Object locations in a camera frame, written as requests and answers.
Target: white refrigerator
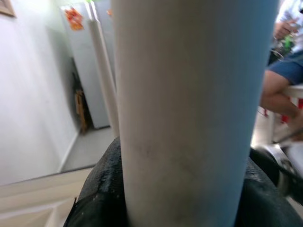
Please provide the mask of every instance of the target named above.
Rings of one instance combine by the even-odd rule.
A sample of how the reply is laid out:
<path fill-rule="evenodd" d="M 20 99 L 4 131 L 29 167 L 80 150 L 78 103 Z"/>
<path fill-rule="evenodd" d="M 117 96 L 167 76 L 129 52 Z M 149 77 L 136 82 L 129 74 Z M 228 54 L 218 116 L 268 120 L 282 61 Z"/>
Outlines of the white refrigerator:
<path fill-rule="evenodd" d="M 105 49 L 110 64 L 110 70 L 112 70 L 112 75 L 115 78 L 113 27 L 111 18 L 107 15 L 107 10 L 110 9 L 110 1 L 98 1 L 95 3 L 95 6 L 106 43 Z M 65 11 L 70 10 L 71 7 L 82 16 L 82 29 L 72 30 L 65 13 Z M 107 127 L 109 125 L 109 120 L 102 95 L 93 41 L 88 27 L 88 20 L 90 17 L 89 5 L 88 3 L 75 3 L 62 6 L 60 7 L 60 10 L 94 128 Z"/>

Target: tiled floor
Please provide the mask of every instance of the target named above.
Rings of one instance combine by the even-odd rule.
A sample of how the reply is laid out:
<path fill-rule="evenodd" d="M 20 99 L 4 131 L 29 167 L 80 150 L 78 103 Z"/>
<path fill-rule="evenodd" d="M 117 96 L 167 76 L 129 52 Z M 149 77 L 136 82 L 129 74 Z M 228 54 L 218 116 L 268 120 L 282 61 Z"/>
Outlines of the tiled floor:
<path fill-rule="evenodd" d="M 65 162 L 62 172 L 96 164 L 114 140 L 111 128 L 90 129 L 80 134 Z"/>

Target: orange sticker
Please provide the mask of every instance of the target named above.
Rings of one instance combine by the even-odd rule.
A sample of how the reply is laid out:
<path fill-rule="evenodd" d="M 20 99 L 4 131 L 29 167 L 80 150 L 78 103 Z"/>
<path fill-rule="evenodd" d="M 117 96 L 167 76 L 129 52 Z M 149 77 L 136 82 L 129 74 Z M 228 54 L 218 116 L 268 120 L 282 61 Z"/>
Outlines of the orange sticker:
<path fill-rule="evenodd" d="M 109 9 L 106 11 L 107 15 L 109 15 L 110 17 L 112 16 L 112 9 Z"/>
<path fill-rule="evenodd" d="M 84 30 L 82 25 L 83 16 L 75 10 L 75 8 L 71 7 L 71 9 L 65 10 L 65 16 L 70 23 L 70 27 L 73 31 Z"/>

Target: blue shorts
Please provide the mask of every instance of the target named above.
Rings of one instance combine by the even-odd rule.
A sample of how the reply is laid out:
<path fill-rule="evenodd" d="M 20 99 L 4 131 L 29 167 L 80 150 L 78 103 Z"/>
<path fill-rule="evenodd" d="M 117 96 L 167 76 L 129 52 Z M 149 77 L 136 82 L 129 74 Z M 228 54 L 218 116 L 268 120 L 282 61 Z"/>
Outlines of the blue shorts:
<path fill-rule="evenodd" d="M 303 51 L 291 53 L 282 61 L 276 61 L 267 68 L 284 78 L 292 85 L 303 83 Z"/>

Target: white pipe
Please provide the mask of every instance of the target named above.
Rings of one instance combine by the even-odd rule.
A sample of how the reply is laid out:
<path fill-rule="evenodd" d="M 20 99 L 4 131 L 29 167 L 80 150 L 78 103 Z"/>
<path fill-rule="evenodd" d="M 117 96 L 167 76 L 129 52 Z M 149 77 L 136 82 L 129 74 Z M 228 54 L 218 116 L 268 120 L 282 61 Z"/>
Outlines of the white pipe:
<path fill-rule="evenodd" d="M 231 227 L 276 0 L 113 0 L 133 227 Z"/>
<path fill-rule="evenodd" d="M 119 136 L 119 120 L 116 100 L 116 90 L 113 81 L 112 71 L 110 69 L 108 55 L 105 46 L 100 22 L 96 19 L 88 20 L 88 26 L 92 41 L 94 44 L 94 52 L 97 58 L 97 67 L 101 82 L 101 89 L 107 109 L 110 126 L 113 129 L 115 137 Z"/>

